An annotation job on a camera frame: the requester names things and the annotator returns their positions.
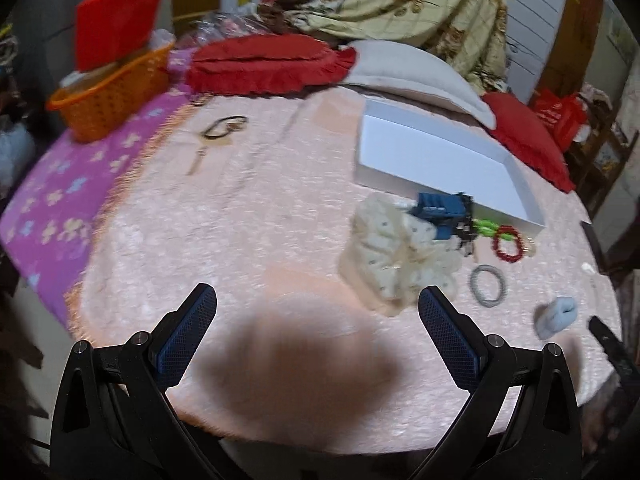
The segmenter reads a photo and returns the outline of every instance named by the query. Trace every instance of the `metal screw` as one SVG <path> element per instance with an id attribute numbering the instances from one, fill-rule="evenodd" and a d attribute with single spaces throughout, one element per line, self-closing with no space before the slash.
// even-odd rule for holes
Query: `metal screw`
<path id="1" fill-rule="evenodd" d="M 149 341 L 149 332 L 136 332 L 131 336 L 131 342 L 134 345 L 143 345 L 147 341 Z"/>
<path id="2" fill-rule="evenodd" d="M 500 348 L 502 345 L 504 345 L 504 339 L 502 339 L 499 335 L 497 334 L 489 334 L 486 337 L 486 340 L 489 342 L 489 344 L 491 346 L 493 346 L 494 348 Z"/>
<path id="3" fill-rule="evenodd" d="M 559 355 L 562 355 L 562 349 L 556 343 L 549 343 L 546 346 L 546 349 L 549 350 L 556 357 L 558 357 Z"/>
<path id="4" fill-rule="evenodd" d="M 89 348 L 89 343 L 87 341 L 85 341 L 84 339 L 82 339 L 82 341 L 78 341 L 74 347 L 73 347 L 73 351 L 76 354 L 81 354 L 82 352 L 84 352 L 87 348 Z"/>

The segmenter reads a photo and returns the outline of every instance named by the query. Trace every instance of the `white pillow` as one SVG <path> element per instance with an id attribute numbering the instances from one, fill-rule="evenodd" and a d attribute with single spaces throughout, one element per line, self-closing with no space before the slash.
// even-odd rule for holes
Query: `white pillow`
<path id="1" fill-rule="evenodd" d="M 443 60 L 419 48 L 357 40 L 358 59 L 341 84 L 364 86 L 475 117 L 490 130 L 495 116 L 471 85 Z"/>

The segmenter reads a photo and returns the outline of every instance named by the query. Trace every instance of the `basket rim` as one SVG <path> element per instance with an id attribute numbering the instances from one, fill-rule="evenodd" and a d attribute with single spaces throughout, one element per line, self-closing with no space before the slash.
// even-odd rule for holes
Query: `basket rim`
<path id="1" fill-rule="evenodd" d="M 58 96 L 64 93 L 65 89 L 59 88 L 53 93 L 53 95 L 47 101 L 46 109 L 49 112 L 54 112 L 56 110 L 60 110 L 61 108 L 65 108 L 69 105 L 75 104 L 78 101 L 86 99 L 87 97 L 90 97 L 96 92 L 99 92 L 100 90 L 108 86 L 111 82 L 115 81 L 116 79 L 123 77 L 127 72 L 130 72 L 130 70 L 133 69 L 133 67 L 135 67 L 136 65 L 143 63 L 158 55 L 164 56 L 164 54 L 168 53 L 174 47 L 174 45 L 175 45 L 175 41 L 172 41 L 171 43 L 165 45 L 162 48 L 158 48 L 156 50 L 152 50 L 151 52 L 147 52 L 146 54 L 143 54 L 142 56 L 139 56 L 136 59 L 129 61 L 126 65 L 116 70 L 116 72 L 114 72 L 107 78 L 103 79 L 98 84 L 92 86 L 91 88 L 88 88 L 87 90 L 83 90 L 82 92 L 71 94 L 69 97 L 60 99 Z"/>

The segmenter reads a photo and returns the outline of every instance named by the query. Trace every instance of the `red pillow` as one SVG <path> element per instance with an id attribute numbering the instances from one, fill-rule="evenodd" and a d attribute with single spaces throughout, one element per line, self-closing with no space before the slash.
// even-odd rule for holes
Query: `red pillow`
<path id="1" fill-rule="evenodd" d="M 560 191 L 575 189 L 560 148 L 533 110 L 502 92 L 489 92 L 482 100 L 495 115 L 492 137 Z"/>
<path id="2" fill-rule="evenodd" d="M 218 95 L 287 94 L 340 82 L 355 61 L 354 48 L 332 50 L 303 34 L 245 36 L 203 46 L 186 82 Z"/>

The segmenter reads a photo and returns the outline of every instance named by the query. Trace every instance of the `pillow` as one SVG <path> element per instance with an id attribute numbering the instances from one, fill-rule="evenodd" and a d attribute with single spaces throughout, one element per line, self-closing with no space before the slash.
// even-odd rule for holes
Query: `pillow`
<path id="1" fill-rule="evenodd" d="M 495 128 L 489 107 L 443 60 L 414 46 L 383 40 L 352 41 L 358 60 L 342 84 L 364 86 L 475 117 Z"/>
<path id="2" fill-rule="evenodd" d="M 332 50 L 303 34 L 229 38 L 193 55 L 186 82 L 196 92 L 217 95 L 287 94 L 340 82 L 355 59 L 352 48 Z"/>
<path id="3" fill-rule="evenodd" d="M 533 110 L 510 94 L 490 92 L 482 98 L 495 114 L 492 137 L 560 191 L 575 189 L 560 148 Z"/>

